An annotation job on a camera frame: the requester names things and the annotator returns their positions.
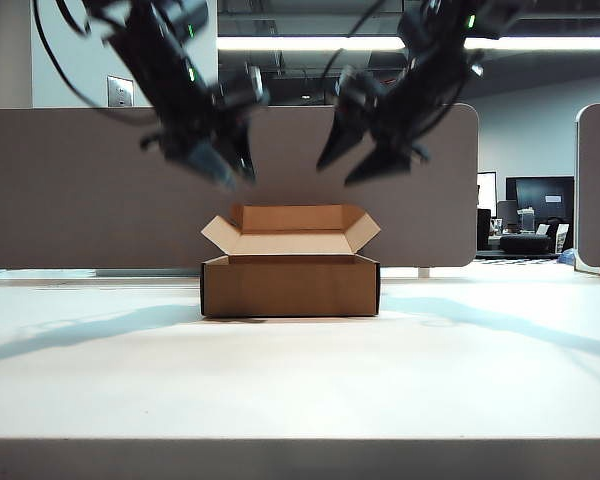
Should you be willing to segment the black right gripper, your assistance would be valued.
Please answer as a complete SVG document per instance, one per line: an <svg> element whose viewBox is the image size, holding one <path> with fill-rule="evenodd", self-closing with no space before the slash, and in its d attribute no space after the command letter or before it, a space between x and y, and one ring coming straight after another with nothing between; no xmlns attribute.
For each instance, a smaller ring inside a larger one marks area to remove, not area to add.
<svg viewBox="0 0 600 480"><path fill-rule="evenodd" d="M461 92L460 74L407 74L381 98L371 121L375 148L348 174L345 186L411 170L411 160L428 161L418 140L448 113ZM364 116L336 111L318 158L321 171L358 145L369 123Z"/></svg>

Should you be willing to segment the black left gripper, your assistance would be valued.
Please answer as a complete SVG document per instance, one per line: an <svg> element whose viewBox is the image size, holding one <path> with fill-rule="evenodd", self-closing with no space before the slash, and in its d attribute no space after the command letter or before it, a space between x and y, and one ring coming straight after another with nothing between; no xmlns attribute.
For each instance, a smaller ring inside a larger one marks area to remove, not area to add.
<svg viewBox="0 0 600 480"><path fill-rule="evenodd" d="M157 146L170 161L186 161L199 176L226 190L235 178L226 161L244 180L256 182L249 143L252 86L215 85L193 99L180 113L158 113L161 129L140 140L147 151Z"/></svg>

